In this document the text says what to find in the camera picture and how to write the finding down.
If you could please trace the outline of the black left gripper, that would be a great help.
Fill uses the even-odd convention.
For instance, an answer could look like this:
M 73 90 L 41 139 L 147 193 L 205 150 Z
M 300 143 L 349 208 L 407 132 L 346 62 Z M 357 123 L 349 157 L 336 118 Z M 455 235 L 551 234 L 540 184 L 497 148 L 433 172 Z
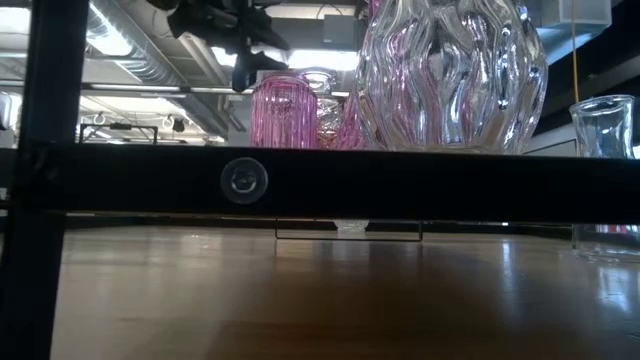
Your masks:
M 176 0 L 167 23 L 178 38 L 189 33 L 209 46 L 237 51 L 241 45 L 265 44 L 289 50 L 286 40 L 272 28 L 267 6 L 257 7 L 250 0 Z M 231 87 L 244 92 L 256 82 L 257 71 L 283 71 L 288 65 L 267 56 L 263 51 L 249 50 L 236 55 Z

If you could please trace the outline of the pink ribbed glass vase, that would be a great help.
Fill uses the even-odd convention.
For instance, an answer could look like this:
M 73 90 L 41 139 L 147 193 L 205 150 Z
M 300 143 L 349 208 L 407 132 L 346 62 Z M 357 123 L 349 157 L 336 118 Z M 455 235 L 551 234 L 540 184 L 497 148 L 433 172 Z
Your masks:
M 317 96 L 297 72 L 263 77 L 252 94 L 250 143 L 260 148 L 314 149 Z

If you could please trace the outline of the pink round glass vase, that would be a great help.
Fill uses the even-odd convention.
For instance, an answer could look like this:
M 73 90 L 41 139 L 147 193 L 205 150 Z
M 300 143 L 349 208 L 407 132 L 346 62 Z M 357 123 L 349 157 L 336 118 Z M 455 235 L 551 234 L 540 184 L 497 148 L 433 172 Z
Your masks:
M 338 131 L 338 150 L 364 150 L 367 140 L 361 129 L 356 109 L 356 91 L 352 90 L 346 100 L 342 122 Z

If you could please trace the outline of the clear wavy glass vase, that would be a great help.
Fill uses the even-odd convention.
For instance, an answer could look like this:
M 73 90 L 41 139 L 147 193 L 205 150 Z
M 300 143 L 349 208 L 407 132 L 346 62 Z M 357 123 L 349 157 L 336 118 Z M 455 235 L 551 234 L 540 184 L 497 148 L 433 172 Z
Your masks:
M 634 102 L 631 95 L 607 95 L 572 105 L 577 155 L 632 160 Z M 592 261 L 640 263 L 640 224 L 575 224 L 571 246 Z
M 352 93 L 371 149 L 519 155 L 547 80 L 523 0 L 381 0 Z

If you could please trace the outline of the silver shelf bolt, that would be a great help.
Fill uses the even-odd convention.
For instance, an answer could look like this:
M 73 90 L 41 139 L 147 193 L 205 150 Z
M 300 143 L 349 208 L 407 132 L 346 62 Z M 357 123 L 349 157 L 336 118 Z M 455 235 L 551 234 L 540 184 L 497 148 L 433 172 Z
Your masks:
M 241 157 L 228 162 L 220 176 L 224 196 L 232 203 L 249 205 L 260 200 L 269 185 L 266 168 L 256 159 Z

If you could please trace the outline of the grey ceiling junction box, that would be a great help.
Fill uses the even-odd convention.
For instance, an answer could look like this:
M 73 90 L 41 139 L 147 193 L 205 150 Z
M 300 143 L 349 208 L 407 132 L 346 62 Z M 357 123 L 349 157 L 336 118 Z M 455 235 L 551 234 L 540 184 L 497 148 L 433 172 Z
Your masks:
M 353 16 L 325 15 L 322 44 L 328 49 L 355 51 L 359 39 L 359 21 Z

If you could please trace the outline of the long ceiling light strip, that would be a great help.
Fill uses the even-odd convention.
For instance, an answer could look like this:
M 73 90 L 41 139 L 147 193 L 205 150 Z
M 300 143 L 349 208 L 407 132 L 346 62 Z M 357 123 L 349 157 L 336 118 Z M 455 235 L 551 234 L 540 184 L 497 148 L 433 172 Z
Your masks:
M 193 87 L 193 86 L 160 86 L 160 85 L 134 85 L 134 84 L 107 84 L 107 83 L 87 83 L 82 82 L 80 89 L 84 91 L 110 91 L 110 92 L 130 92 L 130 93 L 150 93 L 168 95 L 186 94 L 213 94 L 213 95 L 238 95 L 250 96 L 254 90 L 249 88 L 242 92 L 236 92 L 230 87 Z

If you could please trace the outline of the translucent white ceiling box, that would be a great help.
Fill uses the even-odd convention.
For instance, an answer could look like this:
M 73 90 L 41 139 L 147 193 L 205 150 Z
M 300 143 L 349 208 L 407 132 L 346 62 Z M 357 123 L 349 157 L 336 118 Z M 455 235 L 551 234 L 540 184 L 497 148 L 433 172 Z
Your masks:
M 576 24 L 609 26 L 611 0 L 559 0 L 559 19 Z

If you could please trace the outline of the black background stand frame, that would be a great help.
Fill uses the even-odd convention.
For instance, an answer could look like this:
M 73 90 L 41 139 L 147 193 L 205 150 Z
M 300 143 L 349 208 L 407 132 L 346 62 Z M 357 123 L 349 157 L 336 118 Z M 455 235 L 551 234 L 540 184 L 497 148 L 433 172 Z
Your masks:
M 109 131 L 130 132 L 138 131 L 142 134 L 142 143 L 158 144 L 159 129 L 157 126 L 133 125 L 125 123 L 111 124 L 88 124 L 82 123 L 77 128 L 77 143 L 83 144 L 88 142 L 106 142 L 111 144 L 124 144 L 127 142 L 136 142 L 136 139 L 120 137 L 107 133 Z

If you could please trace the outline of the wooden shelf with black frame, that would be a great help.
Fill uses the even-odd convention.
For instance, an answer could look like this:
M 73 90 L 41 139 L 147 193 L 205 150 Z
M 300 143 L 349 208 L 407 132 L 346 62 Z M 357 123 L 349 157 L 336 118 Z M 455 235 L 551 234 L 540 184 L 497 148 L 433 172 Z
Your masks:
M 640 161 L 458 153 L 79 145 L 89 0 L 32 0 L 0 260 L 0 360 L 49 360 L 70 212 L 640 224 Z M 267 170 L 249 205 L 224 166 Z

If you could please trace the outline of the black aluminium table frame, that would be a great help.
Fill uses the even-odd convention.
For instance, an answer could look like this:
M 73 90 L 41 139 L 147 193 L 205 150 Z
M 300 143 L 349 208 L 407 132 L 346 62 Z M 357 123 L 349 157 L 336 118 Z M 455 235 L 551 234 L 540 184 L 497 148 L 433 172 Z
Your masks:
M 166 216 L 71 216 L 66 219 L 67 230 L 95 229 L 125 226 L 175 226 L 175 227 L 204 227 L 204 228 L 248 228 L 248 229 L 278 229 L 278 230 L 336 230 L 332 221 L 320 220 L 284 220 L 259 218 L 180 218 Z M 480 223 L 452 223 L 452 222 L 389 222 L 372 221 L 367 226 L 368 231 L 374 232 L 406 232 L 416 233 L 474 233 L 474 234 L 505 234 L 527 235 L 535 237 L 570 240 L 572 228 L 559 225 L 527 225 L 527 224 L 480 224 Z

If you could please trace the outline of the large silver ventilation duct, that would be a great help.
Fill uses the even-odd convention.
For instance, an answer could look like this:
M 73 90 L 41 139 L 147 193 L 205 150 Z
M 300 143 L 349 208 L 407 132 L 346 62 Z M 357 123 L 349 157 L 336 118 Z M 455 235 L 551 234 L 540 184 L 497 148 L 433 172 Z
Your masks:
M 572 0 L 523 0 L 553 64 L 572 51 Z

